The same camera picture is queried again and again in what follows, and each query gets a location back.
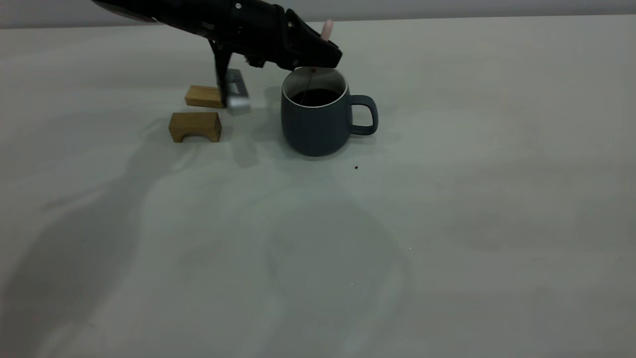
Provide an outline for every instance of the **mug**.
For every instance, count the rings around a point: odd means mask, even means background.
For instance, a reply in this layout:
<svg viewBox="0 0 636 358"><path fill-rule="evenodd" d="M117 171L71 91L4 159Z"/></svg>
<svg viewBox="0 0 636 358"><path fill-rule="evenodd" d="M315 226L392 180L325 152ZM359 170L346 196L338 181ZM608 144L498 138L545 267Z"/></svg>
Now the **mug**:
<svg viewBox="0 0 636 358"><path fill-rule="evenodd" d="M303 67L282 84L280 119L285 139L304 155L320 157L342 148L351 134L369 136L378 129L378 109L368 96L351 96L333 68ZM352 106L371 110L373 125L353 125Z"/></svg>

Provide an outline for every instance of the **white table surface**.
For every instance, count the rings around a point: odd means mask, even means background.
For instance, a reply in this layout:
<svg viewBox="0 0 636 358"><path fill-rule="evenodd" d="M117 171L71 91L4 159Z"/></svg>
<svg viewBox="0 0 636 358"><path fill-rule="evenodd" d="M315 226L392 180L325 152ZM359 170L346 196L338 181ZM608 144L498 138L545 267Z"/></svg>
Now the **white table surface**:
<svg viewBox="0 0 636 358"><path fill-rule="evenodd" d="M633 357L636 17L333 41L380 128L310 160L275 64L235 56L252 112L175 144L204 39L0 31L0 356Z"/></svg>

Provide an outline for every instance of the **wooden block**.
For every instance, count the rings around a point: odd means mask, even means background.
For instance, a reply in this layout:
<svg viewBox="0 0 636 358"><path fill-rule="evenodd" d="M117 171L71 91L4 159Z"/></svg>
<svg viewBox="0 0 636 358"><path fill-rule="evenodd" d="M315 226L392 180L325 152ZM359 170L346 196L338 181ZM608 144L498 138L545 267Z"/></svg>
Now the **wooden block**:
<svg viewBox="0 0 636 358"><path fill-rule="evenodd" d="M224 108L221 91L217 87L190 86L186 104L196 107Z"/></svg>
<svg viewBox="0 0 636 358"><path fill-rule="evenodd" d="M173 113L169 128L174 143L183 143L185 136L206 136L211 141L221 140L221 121L216 112Z"/></svg>

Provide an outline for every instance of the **mug handle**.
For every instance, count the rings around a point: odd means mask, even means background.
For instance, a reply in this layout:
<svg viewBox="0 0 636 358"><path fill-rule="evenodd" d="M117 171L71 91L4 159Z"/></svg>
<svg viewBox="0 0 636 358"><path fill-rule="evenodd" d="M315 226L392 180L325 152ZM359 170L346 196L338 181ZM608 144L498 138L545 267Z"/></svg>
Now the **mug handle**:
<svg viewBox="0 0 636 358"><path fill-rule="evenodd" d="M370 136L378 130L378 108L375 106L375 101L369 96L351 96L349 103L353 105L366 106L371 110L371 116L373 117L373 125L363 127L361 125L352 125L351 133L359 136Z"/></svg>

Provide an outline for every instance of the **coffee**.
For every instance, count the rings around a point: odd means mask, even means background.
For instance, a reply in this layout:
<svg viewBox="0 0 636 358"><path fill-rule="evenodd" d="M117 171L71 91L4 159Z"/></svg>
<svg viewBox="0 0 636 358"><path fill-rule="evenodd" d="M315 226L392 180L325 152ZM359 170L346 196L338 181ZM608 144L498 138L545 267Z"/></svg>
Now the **coffee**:
<svg viewBox="0 0 636 358"><path fill-rule="evenodd" d="M310 89L295 95L291 100L302 106L318 107L335 102L340 93L328 89Z"/></svg>

